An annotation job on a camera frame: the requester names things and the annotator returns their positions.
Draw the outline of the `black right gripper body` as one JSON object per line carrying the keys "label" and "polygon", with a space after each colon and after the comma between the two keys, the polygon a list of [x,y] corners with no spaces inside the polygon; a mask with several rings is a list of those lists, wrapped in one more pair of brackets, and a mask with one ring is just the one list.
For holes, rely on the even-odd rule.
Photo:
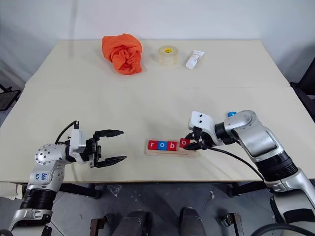
{"label": "black right gripper body", "polygon": [[193,128],[193,132],[196,135],[195,141],[203,144],[206,149],[212,148],[215,146],[215,143],[214,143],[213,139],[211,138],[211,136],[208,133],[202,131],[201,128],[195,126]]}

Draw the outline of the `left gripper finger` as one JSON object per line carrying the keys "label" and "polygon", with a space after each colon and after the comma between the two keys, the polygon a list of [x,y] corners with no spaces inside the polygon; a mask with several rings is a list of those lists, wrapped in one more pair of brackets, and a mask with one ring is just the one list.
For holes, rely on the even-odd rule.
{"label": "left gripper finger", "polygon": [[94,166],[96,168],[108,167],[108,166],[118,164],[119,162],[125,160],[126,158],[127,156],[110,157],[110,158],[106,158],[104,161],[100,161],[100,162],[97,161]]}
{"label": "left gripper finger", "polygon": [[106,129],[106,130],[96,131],[93,135],[93,138],[95,140],[99,140],[100,138],[103,138],[103,137],[110,138],[110,137],[115,137],[122,134],[124,134],[124,132],[121,130]]}

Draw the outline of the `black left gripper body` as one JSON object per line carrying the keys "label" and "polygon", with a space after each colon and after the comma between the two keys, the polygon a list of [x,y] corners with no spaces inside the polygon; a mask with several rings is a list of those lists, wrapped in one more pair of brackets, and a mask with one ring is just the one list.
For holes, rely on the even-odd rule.
{"label": "black left gripper body", "polygon": [[90,167],[99,168],[99,158],[101,157],[101,146],[98,144],[100,137],[97,133],[93,134],[92,138],[86,140],[84,150],[84,160],[87,161]]}

